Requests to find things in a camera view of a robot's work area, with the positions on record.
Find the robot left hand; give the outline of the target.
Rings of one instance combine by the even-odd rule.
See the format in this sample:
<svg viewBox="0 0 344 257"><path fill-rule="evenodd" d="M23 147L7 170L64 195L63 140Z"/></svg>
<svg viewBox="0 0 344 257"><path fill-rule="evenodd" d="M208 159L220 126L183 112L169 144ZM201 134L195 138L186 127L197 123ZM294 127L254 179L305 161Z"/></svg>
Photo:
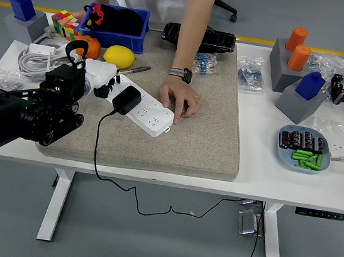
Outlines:
<svg viewBox="0 0 344 257"><path fill-rule="evenodd" d="M93 92L96 97L108 98L113 91L114 85L121 82L119 68L113 63L90 58L85 60L85 63L84 96L88 96Z"/></svg>

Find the person's left hand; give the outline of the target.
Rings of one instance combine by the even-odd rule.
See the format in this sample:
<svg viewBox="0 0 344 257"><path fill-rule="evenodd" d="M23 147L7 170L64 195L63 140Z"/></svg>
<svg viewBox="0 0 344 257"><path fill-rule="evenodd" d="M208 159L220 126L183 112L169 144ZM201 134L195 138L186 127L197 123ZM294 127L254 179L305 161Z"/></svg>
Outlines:
<svg viewBox="0 0 344 257"><path fill-rule="evenodd" d="M175 75L169 75L167 80L160 86L159 91L163 107L169 107L171 97L175 99L174 124L177 124L181 118L189 118L195 115L203 106L203 97Z"/></svg>

